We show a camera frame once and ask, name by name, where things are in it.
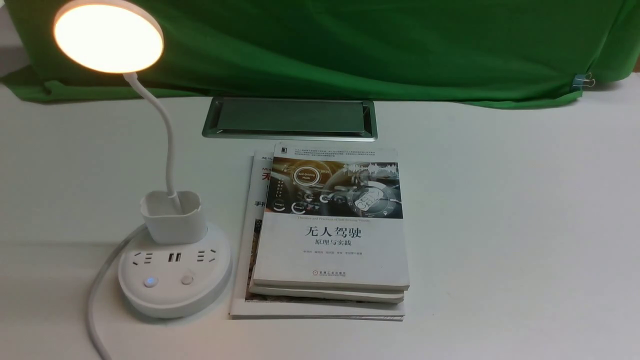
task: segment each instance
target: white desk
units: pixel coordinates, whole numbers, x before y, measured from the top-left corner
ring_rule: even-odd
[[[209,99],[165,99],[178,188],[241,235],[251,154],[274,141],[202,138]],[[0,85],[0,352],[97,358],[89,283],[163,188],[165,137],[143,101],[45,106]],[[499,111],[377,102],[401,161],[412,287],[403,323],[227,320],[149,324],[115,273],[97,304],[114,359],[632,359],[640,354],[640,78],[564,108]]]

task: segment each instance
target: power strip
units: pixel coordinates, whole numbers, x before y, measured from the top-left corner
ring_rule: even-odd
[[[118,280],[129,302],[155,318],[195,314],[225,289],[232,268],[223,231],[207,223],[207,235],[192,244],[160,245],[148,231],[124,250]]]

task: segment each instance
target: green cloth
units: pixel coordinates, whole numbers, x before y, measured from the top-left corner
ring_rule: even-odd
[[[6,0],[31,66],[3,82],[27,101],[136,97],[56,47],[63,0]],[[627,77],[640,53],[636,0],[135,0],[163,57],[140,72],[159,96],[239,95],[566,104],[577,74]]]

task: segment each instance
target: book title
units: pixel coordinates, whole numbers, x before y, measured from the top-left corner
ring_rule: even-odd
[[[338,246],[351,246],[351,239],[362,238],[362,230],[359,227],[336,227],[330,229],[325,226],[324,230],[320,230],[318,226],[307,226],[307,233],[305,236],[315,237],[329,237],[329,238],[316,238],[315,245],[338,245]]]

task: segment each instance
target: book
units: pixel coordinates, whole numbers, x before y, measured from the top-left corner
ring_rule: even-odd
[[[313,297],[318,299],[354,300],[362,302],[388,302],[398,304],[404,300],[404,291],[346,291],[331,289],[309,288],[280,288],[277,286],[260,286],[253,281],[249,284],[249,291],[262,295],[285,295],[291,297]]]
[[[254,294],[250,291],[272,158],[272,152],[256,152],[253,159],[236,282],[230,308],[231,318],[345,318],[402,321],[404,319],[402,303],[373,304],[350,300],[270,296]]]
[[[278,143],[260,238],[255,285],[407,290],[395,150]]]

